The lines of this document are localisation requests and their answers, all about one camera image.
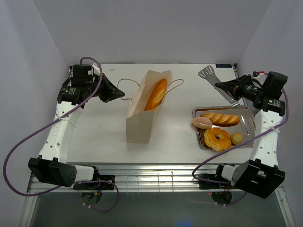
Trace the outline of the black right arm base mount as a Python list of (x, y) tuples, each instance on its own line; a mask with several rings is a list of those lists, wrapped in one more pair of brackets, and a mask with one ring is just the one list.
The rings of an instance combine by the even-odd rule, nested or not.
[[(217, 181), (215, 174), (197, 174), (196, 176), (206, 180)], [(198, 184), (200, 190), (223, 189), (224, 187), (226, 187), (226, 184), (212, 183), (208, 181), (199, 181), (195, 178), (193, 179), (193, 182)]]

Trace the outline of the beige paper bag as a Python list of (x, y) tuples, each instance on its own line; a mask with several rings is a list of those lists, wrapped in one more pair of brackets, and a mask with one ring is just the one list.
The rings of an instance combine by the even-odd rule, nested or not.
[(184, 83), (183, 79), (177, 79), (180, 84), (170, 88), (175, 82), (173, 73), (168, 70), (156, 72), (149, 70), (140, 83), (138, 89), (130, 98), (126, 115), (126, 141), (127, 143), (150, 142), (152, 129), (158, 113), (164, 103), (168, 92)]

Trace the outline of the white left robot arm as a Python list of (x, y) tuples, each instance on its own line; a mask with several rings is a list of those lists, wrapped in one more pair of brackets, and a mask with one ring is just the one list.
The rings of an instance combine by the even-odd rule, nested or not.
[(83, 102), (89, 97), (98, 97), (107, 103), (125, 94), (107, 79), (96, 63), (75, 64), (70, 72), (57, 97), (55, 124), (50, 127), (38, 156), (29, 160), (28, 167), (42, 183), (70, 187), (84, 181), (90, 189), (95, 189), (100, 185), (96, 167), (67, 164), (71, 137), (84, 109)]

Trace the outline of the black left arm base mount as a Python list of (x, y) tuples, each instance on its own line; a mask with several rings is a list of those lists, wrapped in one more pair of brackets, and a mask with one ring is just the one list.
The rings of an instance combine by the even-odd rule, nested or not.
[[(100, 175), (94, 181), (101, 180), (101, 181), (109, 181), (115, 183), (115, 175)], [(110, 183), (105, 182), (97, 182), (97, 183), (77, 183), (73, 186), (74, 190), (94, 190), (98, 191), (100, 189), (103, 190), (113, 190), (114, 186)]]

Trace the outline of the metal bread tongs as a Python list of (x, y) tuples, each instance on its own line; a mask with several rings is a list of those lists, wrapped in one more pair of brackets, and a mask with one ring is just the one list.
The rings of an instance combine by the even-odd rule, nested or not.
[(221, 81), (217, 78), (215, 71), (211, 65), (206, 66), (202, 70), (198, 72), (198, 76), (202, 79), (207, 80), (215, 90), (217, 90), (229, 103), (232, 107), (237, 107), (240, 105), (240, 103), (233, 99), (231, 95), (228, 94), (228, 92), (223, 91), (222, 89), (215, 86), (216, 83), (220, 83)]

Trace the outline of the long baguette fake bread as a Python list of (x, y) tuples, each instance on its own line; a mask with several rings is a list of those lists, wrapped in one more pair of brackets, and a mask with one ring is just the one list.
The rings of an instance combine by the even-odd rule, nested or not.
[(161, 79), (154, 87), (144, 108), (145, 111), (155, 110), (162, 102), (166, 94), (167, 80)]

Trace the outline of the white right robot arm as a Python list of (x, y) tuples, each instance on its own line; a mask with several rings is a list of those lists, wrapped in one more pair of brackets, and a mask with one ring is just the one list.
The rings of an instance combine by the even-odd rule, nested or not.
[(279, 170), (277, 161), (277, 140), (279, 127), (285, 124), (288, 111), (287, 101), (281, 101), (284, 94), (284, 85), (288, 77), (284, 74), (270, 71), (259, 87), (256, 76), (244, 75), (238, 79), (216, 83), (215, 86), (228, 92), (239, 100), (245, 98), (253, 102), (258, 110), (255, 114), (255, 136), (252, 153), (248, 161), (239, 166), (220, 164), (214, 175), (214, 183), (220, 188), (229, 183), (232, 186), (256, 195), (267, 198), (285, 179), (285, 172)]

